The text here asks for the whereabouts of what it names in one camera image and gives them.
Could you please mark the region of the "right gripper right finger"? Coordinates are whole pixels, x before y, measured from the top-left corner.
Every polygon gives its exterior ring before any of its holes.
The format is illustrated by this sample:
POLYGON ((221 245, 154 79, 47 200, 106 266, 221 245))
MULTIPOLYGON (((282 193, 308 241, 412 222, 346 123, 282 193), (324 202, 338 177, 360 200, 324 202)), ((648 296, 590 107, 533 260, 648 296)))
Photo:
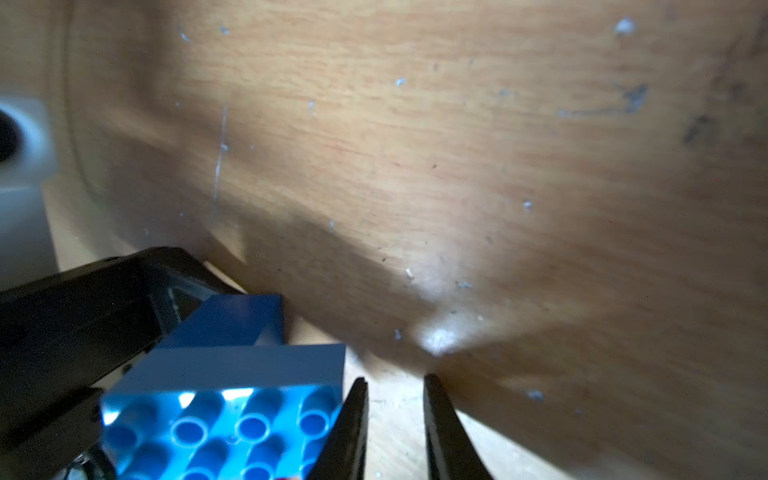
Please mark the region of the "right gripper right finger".
POLYGON ((430 479, 492 479, 436 374, 424 377, 423 410, 430 479))

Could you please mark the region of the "blue 2x2 brick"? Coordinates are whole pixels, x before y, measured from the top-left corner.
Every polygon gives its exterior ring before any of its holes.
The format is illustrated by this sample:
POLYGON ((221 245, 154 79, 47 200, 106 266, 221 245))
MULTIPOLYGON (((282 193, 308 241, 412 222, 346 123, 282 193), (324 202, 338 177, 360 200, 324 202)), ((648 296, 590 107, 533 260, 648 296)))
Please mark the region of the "blue 2x2 brick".
POLYGON ((280 295, 213 295, 157 345, 160 349, 285 344, 280 295))

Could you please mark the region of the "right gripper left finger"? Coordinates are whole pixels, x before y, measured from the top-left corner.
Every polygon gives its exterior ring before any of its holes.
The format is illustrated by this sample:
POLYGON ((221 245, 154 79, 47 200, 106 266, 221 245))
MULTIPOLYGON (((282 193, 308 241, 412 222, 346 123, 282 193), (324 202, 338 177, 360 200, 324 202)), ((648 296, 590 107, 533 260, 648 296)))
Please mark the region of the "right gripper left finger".
POLYGON ((365 477, 368 420, 368 382, 358 377, 308 479, 362 480, 365 477))

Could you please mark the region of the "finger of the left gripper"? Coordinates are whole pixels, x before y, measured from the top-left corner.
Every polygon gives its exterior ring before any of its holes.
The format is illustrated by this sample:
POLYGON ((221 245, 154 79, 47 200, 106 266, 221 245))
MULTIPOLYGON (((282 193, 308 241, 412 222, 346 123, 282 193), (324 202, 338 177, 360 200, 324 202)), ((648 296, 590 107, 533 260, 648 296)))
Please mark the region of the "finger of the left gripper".
POLYGON ((50 479, 97 444, 98 381, 168 335, 191 301, 235 291, 187 251, 155 247, 2 292, 2 478, 50 479))

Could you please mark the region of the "light blue 2x4 brick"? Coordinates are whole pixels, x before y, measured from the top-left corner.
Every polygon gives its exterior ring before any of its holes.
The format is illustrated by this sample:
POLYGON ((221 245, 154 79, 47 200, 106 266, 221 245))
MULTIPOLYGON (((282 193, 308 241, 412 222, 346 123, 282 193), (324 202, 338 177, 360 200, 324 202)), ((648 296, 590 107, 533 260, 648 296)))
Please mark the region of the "light blue 2x4 brick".
POLYGON ((101 399, 121 479, 309 476, 343 403, 341 344, 155 349, 101 399))

